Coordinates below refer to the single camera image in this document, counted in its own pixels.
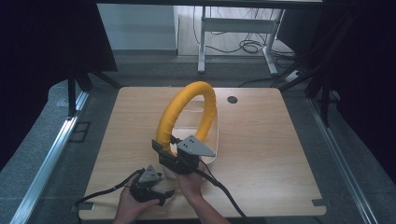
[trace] human hand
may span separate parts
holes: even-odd
[[[160,202],[159,199],[155,199],[140,203],[132,197],[129,187],[131,187],[137,176],[138,175],[134,175],[122,190],[120,194],[119,207],[117,208],[117,214],[114,218],[113,224],[131,223],[141,212]]]
[[[205,170],[205,166],[201,161],[199,162],[198,169],[202,172]],[[186,197],[189,202],[196,199],[197,197],[202,198],[202,177],[200,175],[196,173],[192,173],[189,175],[175,175],[181,192],[184,194],[184,197]]]

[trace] wire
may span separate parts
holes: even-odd
[[[253,10],[253,8],[251,8],[251,9],[247,12],[247,14],[245,15],[245,17],[248,15],[248,13],[251,12],[251,13],[252,13],[252,16],[251,16],[251,17],[253,18],[253,12],[252,12],[252,10]],[[255,13],[255,15],[254,15],[254,18],[257,18],[258,12],[259,12],[259,9],[256,8],[256,13]],[[195,7],[193,8],[193,12],[192,12],[192,29],[193,29],[193,31],[194,31],[195,41],[196,41],[198,44],[201,44],[200,41],[198,40],[196,31],[195,31]],[[223,34],[226,34],[226,33],[228,33],[228,32],[220,32],[220,33],[215,33],[215,34],[212,33],[212,35],[223,35]],[[260,52],[260,51],[264,48],[264,46],[266,45],[267,36],[265,37],[265,40],[264,40],[264,38],[263,38],[260,34],[256,34],[256,35],[258,35],[258,36],[262,39],[262,43],[261,43],[260,41],[251,40],[251,35],[252,35],[251,33],[247,34],[247,36],[245,37],[245,39],[239,42],[239,48],[238,48],[238,49],[223,50],[223,49],[217,49],[217,48],[215,48],[215,47],[208,46],[208,45],[205,45],[205,47],[206,47],[206,48],[209,48],[209,49],[217,50],[217,51],[222,52],[222,53],[233,53],[233,52],[237,52],[238,50],[242,49],[242,50],[243,50],[244,52],[246,52],[246,53],[255,54],[255,53]]]
[[[111,192],[113,192],[113,191],[115,191],[117,189],[120,189],[122,187],[125,187],[125,184],[129,181],[129,179],[131,179],[134,175],[141,173],[142,171],[144,171],[144,169],[137,170],[137,171],[133,172],[131,175],[129,175],[126,179],[124,179],[122,182],[120,182],[118,185],[114,186],[113,188],[107,189],[107,190],[98,191],[98,192],[95,192],[93,194],[90,194],[90,195],[88,195],[88,196],[86,196],[86,197],[74,202],[73,206],[76,207],[77,210],[78,210],[78,206],[81,203],[83,203],[85,201],[88,201],[89,199],[92,199],[92,198],[95,198],[95,197],[98,197],[98,196],[101,196],[101,195],[105,195],[105,194],[111,193]],[[78,223],[81,223],[81,218],[79,216],[78,211],[77,211],[77,217],[78,217]]]
[[[281,56],[283,58],[288,58],[287,55],[284,54],[290,54],[289,58],[294,60],[294,63],[288,67],[284,72],[282,72],[282,74],[278,77],[276,77],[276,80],[271,84],[271,88],[276,87],[282,80],[284,80],[284,77],[288,74],[290,74],[292,71],[296,70],[298,67],[300,66],[304,66],[304,64],[306,63],[306,61],[309,59],[309,57],[311,57],[311,55],[314,55],[317,50],[319,50],[319,48],[323,47],[324,44],[326,43],[326,41],[328,41],[328,39],[330,38],[330,36],[336,31],[337,27],[340,26],[340,24],[342,23],[343,20],[345,20],[347,17],[347,13],[345,13],[340,20],[332,27],[332,29],[325,35],[323,36],[320,41],[307,53],[302,54],[300,56],[292,53],[292,52],[279,52],[279,51],[275,51],[275,50],[271,50],[271,53],[274,54],[275,56]],[[310,76],[314,75],[317,71],[319,71],[322,67],[322,63],[318,64],[316,67],[307,70],[304,72],[304,76],[298,76],[296,80],[300,80],[300,81],[304,81],[306,79],[308,79]],[[247,83],[251,83],[251,82],[258,82],[258,81],[262,81],[262,80],[267,80],[265,78],[261,78],[261,79],[256,79],[256,80],[250,80],[248,82],[242,83],[241,85],[239,85],[239,87],[247,84]]]
[[[276,79],[276,78],[277,78],[277,77],[265,77],[265,78],[260,78],[260,79],[254,79],[254,80],[246,81],[246,82],[240,84],[240,85],[238,86],[238,88],[241,88],[242,86],[245,86],[245,85],[248,84],[248,83],[260,82],[260,81],[267,81],[267,80],[273,80],[273,79]]]
[[[275,59],[275,64],[278,67],[280,67],[280,68],[288,68],[287,66],[282,65],[279,61],[294,61],[294,60],[293,59],[287,59],[287,58],[285,58],[285,59],[282,59],[282,58]]]
[[[273,14],[274,14],[274,9],[271,11],[270,20],[272,19]]]
[[[191,166],[187,161],[185,161],[183,158],[179,158],[181,162],[183,162],[185,165],[189,166],[196,174],[200,175],[201,177],[205,178],[206,180],[208,180],[210,183],[213,184],[213,186],[218,187],[219,189],[221,189],[225,195],[228,197],[228,199],[230,200],[230,202],[233,204],[233,207],[235,208],[235,210],[239,213],[239,215],[241,215],[241,217],[246,220],[248,223],[254,224],[254,222],[249,219],[245,213],[239,208],[238,204],[236,203],[235,199],[233,198],[233,196],[231,195],[230,191],[227,190],[227,188],[225,188],[224,185],[222,185],[210,172],[210,170],[207,168],[207,165],[201,161],[205,167],[208,169],[209,173],[213,176],[207,175],[205,172],[200,171],[198,168]]]
[[[283,51],[276,51],[273,49],[271,49],[271,54],[276,57],[288,58],[288,59],[294,59],[297,56],[295,52],[283,52]]]

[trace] aluminum rail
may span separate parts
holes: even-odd
[[[35,209],[35,205],[37,204],[38,199],[41,196],[41,193],[46,186],[48,180],[50,179],[50,175],[58,162],[59,158],[62,155],[64,150],[64,146],[67,143],[67,140],[75,127],[78,117],[80,115],[82,107],[85,105],[89,94],[87,92],[82,92],[77,100],[76,100],[76,110],[77,113],[73,118],[67,119],[64,122],[61,130],[58,133],[52,147],[47,154],[46,159],[44,159],[40,169],[35,175],[35,179],[27,190],[23,200],[12,218],[12,224],[22,224],[27,223],[30,215],[32,215],[33,210]]]
[[[335,141],[334,136],[329,127],[327,127],[322,119],[320,118],[320,110],[318,105],[313,102],[313,99],[307,98],[307,102],[312,109],[312,113],[315,116],[317,124],[322,132],[323,136],[326,139],[326,142],[329,146],[329,149],[334,157],[334,161],[337,164],[338,169],[342,177],[344,178],[344,182],[352,195],[353,200],[355,201],[356,206],[358,207],[359,212],[361,213],[361,217],[365,224],[377,224],[377,220],[373,213],[373,210],[366,199],[366,196],[363,193],[363,190],[358,184],[355,176],[352,174],[349,166],[347,165],[347,161],[344,158],[344,155],[341,151],[341,148],[338,146],[337,142]]]

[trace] black cable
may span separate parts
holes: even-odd
[[[241,88],[242,86],[245,86],[248,83],[252,83],[252,82],[260,82],[260,81],[267,81],[267,80],[272,80],[272,79],[276,79],[277,77],[265,77],[265,78],[259,78],[259,79],[254,79],[254,80],[250,80],[250,81],[246,81],[242,84],[240,84],[238,86],[238,88]]]
[[[309,57],[311,57],[311,55],[315,55],[315,53],[317,52],[317,50],[319,50],[321,47],[324,46],[324,44],[328,41],[328,39],[330,38],[331,35],[333,35],[334,32],[336,32],[337,27],[342,25],[342,21],[347,19],[347,12],[345,12],[343,14],[343,16],[340,18],[340,20],[332,27],[332,29],[325,35],[323,36],[320,41],[306,54],[299,56],[298,58],[296,57],[296,61],[300,61],[300,65],[304,65],[304,63],[309,59]],[[285,91],[287,89],[289,89],[290,87],[305,81],[307,79],[309,79],[310,77],[312,77],[317,71],[319,71],[321,68],[323,67],[323,63],[319,63],[316,67],[305,71],[303,76],[298,76],[296,79],[294,79],[292,82],[290,83],[286,83],[284,86],[281,86],[279,89],[281,91]],[[273,83],[273,85],[271,87],[276,86],[279,83],[279,80],[276,80],[276,82]]]
[[[285,66],[285,65],[282,65],[279,61],[294,61],[294,59],[288,59],[288,58],[278,58],[278,59],[275,59],[275,64],[278,66],[278,67],[280,67],[280,68],[288,68],[287,66]]]
[[[278,50],[274,50],[274,49],[271,49],[271,52],[274,53],[274,54],[279,54],[279,55],[283,55],[283,54],[295,55],[295,54],[296,54],[296,53],[293,52],[293,51],[285,52],[285,51],[278,51]]]
[[[192,12],[192,29],[193,29],[193,31],[194,31],[194,37],[195,37],[195,41],[198,43],[198,44],[201,44],[200,42],[199,42],[199,40],[198,40],[198,37],[197,37],[197,34],[196,34],[196,32],[195,32],[195,7],[193,8],[193,12]],[[226,34],[227,32],[220,32],[220,33],[217,33],[217,34],[212,34],[212,35],[223,35],[223,34]],[[217,49],[217,48],[214,48],[214,47],[212,47],[212,46],[207,46],[207,45],[205,45],[205,48],[209,48],[209,49],[214,49],[214,50],[217,50],[217,51],[219,51],[219,52],[222,52],[222,53],[233,53],[233,52],[237,52],[238,50],[240,50],[240,49],[242,49],[244,52],[246,52],[246,53],[249,53],[249,54],[255,54],[255,53],[258,53],[258,52],[260,52],[263,48],[264,48],[264,46],[266,45],[266,38],[267,38],[267,36],[265,37],[265,40],[264,40],[264,38],[259,34],[259,36],[260,36],[260,38],[262,39],[262,41],[263,41],[263,43],[261,43],[261,42],[259,42],[259,41],[256,41],[256,40],[251,40],[250,38],[251,38],[251,33],[249,33],[249,34],[247,34],[247,36],[245,37],[245,39],[244,40],[242,40],[242,41],[240,41],[239,42],[239,48],[238,49],[233,49],[233,50],[222,50],[222,49]]]
[[[74,202],[73,206],[77,208],[78,223],[81,223],[81,218],[79,217],[79,213],[78,213],[78,206],[81,203],[83,203],[85,201],[88,201],[89,199],[92,199],[92,198],[95,198],[95,197],[98,197],[98,196],[101,196],[101,195],[105,195],[105,194],[111,193],[111,192],[113,192],[113,191],[115,191],[117,189],[120,189],[122,187],[125,187],[125,184],[129,181],[129,179],[131,179],[134,175],[139,174],[142,171],[144,171],[144,169],[137,170],[137,171],[133,172],[130,176],[128,176],[128,178],[124,179],[122,182],[120,182],[118,185],[114,186],[111,189],[106,189],[106,190],[95,192],[93,194],[90,194],[90,195],[88,195],[88,196],[86,196],[86,197]]]
[[[210,11],[209,15],[210,15],[210,17],[212,17],[212,7],[209,8],[209,11]],[[219,13],[220,17],[222,18],[222,15],[220,13],[219,7],[218,7],[218,13]],[[212,35],[223,35],[223,34],[226,34],[226,33],[227,32],[218,32],[218,33],[214,33],[213,31],[210,32],[210,34],[212,34]]]
[[[281,51],[276,51],[276,50],[271,50],[271,55],[280,58],[280,59],[286,59],[286,60],[295,60],[297,57],[297,54],[292,53],[292,52],[281,52]]]
[[[317,50],[319,50],[319,48],[321,48],[325,43],[326,43],[326,41],[328,40],[328,38],[331,36],[331,34],[333,34],[335,31],[336,31],[336,28],[341,24],[341,22],[343,21],[343,20],[345,20],[346,19],[346,17],[347,17],[347,12],[346,13],[344,13],[344,15],[340,18],[340,20],[332,27],[332,29],[325,35],[325,36],[323,36],[321,39],[320,39],[320,41],[309,51],[309,52],[307,52],[307,53],[305,53],[305,54],[302,54],[302,55],[294,55],[293,56],[293,59],[294,59],[294,63],[288,68],[288,69],[286,69],[280,76],[277,76],[276,77],[276,80],[271,84],[271,88],[273,88],[273,87],[276,87],[280,82],[281,82],[281,80],[283,80],[282,78],[284,78],[284,76],[285,75],[288,75],[289,73],[291,73],[292,71],[294,71],[296,68],[298,68],[299,66],[304,66],[304,64],[306,63],[306,61],[309,59],[309,57],[311,56],[311,55],[313,55]],[[280,53],[279,51],[275,51],[275,50],[272,50],[272,53],[274,53],[274,54],[276,54],[276,53]],[[305,79],[307,79],[308,77],[309,77],[309,75],[313,75],[314,73],[316,73],[320,68],[321,68],[321,66],[322,66],[322,64],[320,63],[320,64],[318,64],[315,68],[312,68],[312,69],[310,69],[310,70],[308,70],[308,71],[305,71],[305,74],[304,74],[304,76],[303,77],[297,77],[296,78],[296,80],[301,80],[301,81],[304,81]],[[241,85],[239,85],[239,87],[241,87],[241,86],[243,86],[243,85],[245,85],[245,84],[247,84],[247,83],[250,83],[250,82],[258,82],[258,81],[262,81],[262,80],[266,80],[265,78],[261,78],[261,79],[256,79],[256,80],[250,80],[250,81],[248,81],[248,82],[244,82],[244,83],[242,83]]]
[[[185,161],[183,158],[179,158],[179,160],[184,163],[186,166],[190,167],[194,173],[200,175],[201,177],[205,178],[206,180],[208,180],[210,183],[213,184],[213,186],[221,189],[225,195],[227,196],[227,198],[230,200],[230,202],[233,204],[233,207],[235,208],[235,210],[239,213],[239,215],[241,215],[241,217],[246,220],[248,223],[254,224],[254,222],[252,220],[250,220],[245,213],[241,210],[241,208],[239,208],[238,204],[236,203],[235,199],[233,198],[233,196],[231,195],[230,191],[227,190],[227,188],[222,185],[210,172],[209,168],[207,167],[207,165],[200,160],[206,167],[206,169],[208,170],[208,172],[213,176],[207,175],[205,172],[200,171],[198,168],[191,166],[187,161]]]
[[[274,14],[274,9],[271,11],[270,20],[271,20],[273,14]]]
[[[267,9],[267,8],[264,8],[264,9],[262,10],[262,16],[261,16],[261,18],[262,18],[263,15],[264,15],[265,9]]]

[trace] metal frame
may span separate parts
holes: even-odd
[[[358,207],[359,212],[361,213],[361,217],[365,224],[377,224],[375,215],[371,208],[371,205],[366,199],[366,196],[363,193],[363,190],[358,184],[355,176],[352,174],[349,166],[347,165],[347,161],[344,158],[344,155],[341,151],[341,148],[338,146],[335,141],[334,136],[332,135],[332,131],[330,128],[323,122],[320,116],[318,105],[314,102],[314,99],[307,98],[307,103],[310,106],[312,113],[315,116],[315,120],[322,132],[323,136],[326,139],[326,142],[329,146],[329,149],[332,153],[334,161],[340,170],[342,177],[344,178],[344,182],[346,183],[347,188],[349,189],[349,193],[352,195],[353,200],[355,201],[356,206]]]
[[[41,193],[46,187],[48,180],[50,179],[50,175],[62,155],[64,150],[64,146],[67,143],[67,140],[75,127],[80,112],[85,105],[89,94],[87,92],[82,92],[76,100],[76,114],[73,118],[68,118],[64,125],[62,126],[61,130],[58,133],[52,147],[49,150],[49,153],[44,159],[40,169],[38,170],[35,179],[33,180],[32,184],[30,185],[29,189],[27,190],[23,200],[12,218],[10,223],[21,224],[27,223],[29,220],[30,215],[32,215],[33,210],[35,209],[35,205],[41,196]]]
[[[198,51],[198,72],[205,72],[205,32],[232,32],[232,33],[257,33],[269,34],[268,44],[262,49],[265,61],[272,76],[278,72],[271,56],[271,48],[274,44],[280,20],[284,9],[280,9],[276,18],[271,20],[248,20],[248,19],[223,19],[207,18],[205,7],[202,7],[201,17],[201,42]]]

